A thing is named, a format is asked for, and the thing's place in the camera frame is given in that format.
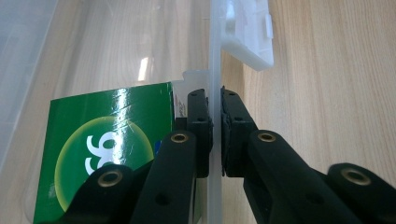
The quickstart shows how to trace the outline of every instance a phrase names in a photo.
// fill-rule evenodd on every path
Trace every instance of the transparent plastic bin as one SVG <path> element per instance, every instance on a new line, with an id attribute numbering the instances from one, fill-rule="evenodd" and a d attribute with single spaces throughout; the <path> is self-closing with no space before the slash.
<path id="1" fill-rule="evenodd" d="M 166 81 L 207 90 L 215 127 L 203 222 L 221 223 L 220 50 L 271 66 L 268 15 L 266 0 L 1 2 L 0 223 L 33 221 L 51 99 Z"/>

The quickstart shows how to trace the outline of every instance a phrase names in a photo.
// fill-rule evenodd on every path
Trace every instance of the wood grain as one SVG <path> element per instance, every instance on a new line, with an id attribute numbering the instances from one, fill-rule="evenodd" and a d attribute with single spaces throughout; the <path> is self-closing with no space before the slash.
<path id="1" fill-rule="evenodd" d="M 152 77 L 164 72 L 174 79 L 183 70 L 207 68 L 208 11 L 202 10 L 207 6 L 113 1 L 113 11 L 103 12 L 99 5 L 86 7 L 87 2 L 59 1 L 0 174 L 0 223 L 28 223 L 26 217 L 33 215 L 38 180 L 32 176 L 39 171 L 51 99 L 147 84 L 138 80 L 139 64 L 128 63 L 144 57 L 154 59 Z M 331 164 L 348 161 L 396 187 L 396 1 L 269 4 L 276 65 L 256 72 L 223 52 L 224 85 L 242 96 L 259 128 L 282 134 L 313 168 L 326 173 Z M 128 18 L 111 14 L 116 8 L 136 15 L 155 9 L 162 13 Z M 149 20 L 158 17 L 163 23 Z M 191 26 L 192 18 L 205 21 Z M 171 30 L 160 29 L 168 23 Z M 125 24 L 161 41 L 123 29 Z M 151 44 L 153 49 L 142 55 L 132 53 Z M 255 223 L 242 182 L 222 179 L 223 223 Z"/>
<path id="2" fill-rule="evenodd" d="M 224 66 L 224 83 L 313 168 L 352 162 L 395 187 L 396 2 L 269 2 L 275 67 L 244 65 L 238 84 Z M 255 222 L 241 180 L 223 179 L 223 200 L 223 223 Z"/>

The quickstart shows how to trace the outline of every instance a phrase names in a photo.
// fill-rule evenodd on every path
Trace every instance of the white printed number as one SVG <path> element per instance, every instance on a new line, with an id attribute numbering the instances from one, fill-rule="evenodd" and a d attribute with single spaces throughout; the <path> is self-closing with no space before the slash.
<path id="1" fill-rule="evenodd" d="M 104 133 L 99 140 L 99 146 L 94 147 L 92 145 L 92 138 L 93 138 L 92 135 L 87 137 L 87 148 L 94 156 L 100 158 L 96 166 L 96 169 L 99 169 L 105 163 L 113 161 L 114 149 L 116 147 L 120 147 L 120 145 L 122 144 L 122 139 L 114 132 Z M 114 141 L 114 146 L 112 148 L 106 148 L 104 146 L 104 143 L 110 140 Z M 92 174 L 94 171 L 91 167 L 91 159 L 92 158 L 85 159 L 85 170 L 87 171 L 88 175 Z"/>

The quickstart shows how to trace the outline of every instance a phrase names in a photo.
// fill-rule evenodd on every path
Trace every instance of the green box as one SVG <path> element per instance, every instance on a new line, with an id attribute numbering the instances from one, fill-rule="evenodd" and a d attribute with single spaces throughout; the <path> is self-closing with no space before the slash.
<path id="1" fill-rule="evenodd" d="M 173 119 L 171 83 L 51 101 L 34 223 L 58 219 L 103 165 L 151 161 Z"/>

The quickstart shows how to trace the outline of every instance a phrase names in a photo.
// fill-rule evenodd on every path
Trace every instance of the printed logo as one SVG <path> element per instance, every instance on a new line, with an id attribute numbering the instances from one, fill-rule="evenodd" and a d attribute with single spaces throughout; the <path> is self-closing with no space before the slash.
<path id="1" fill-rule="evenodd" d="M 55 191 L 66 211 L 78 188 L 100 167 L 115 163 L 133 170 L 153 159 L 150 142 L 134 123 L 120 117 L 93 119 L 66 141 L 55 167 Z"/>

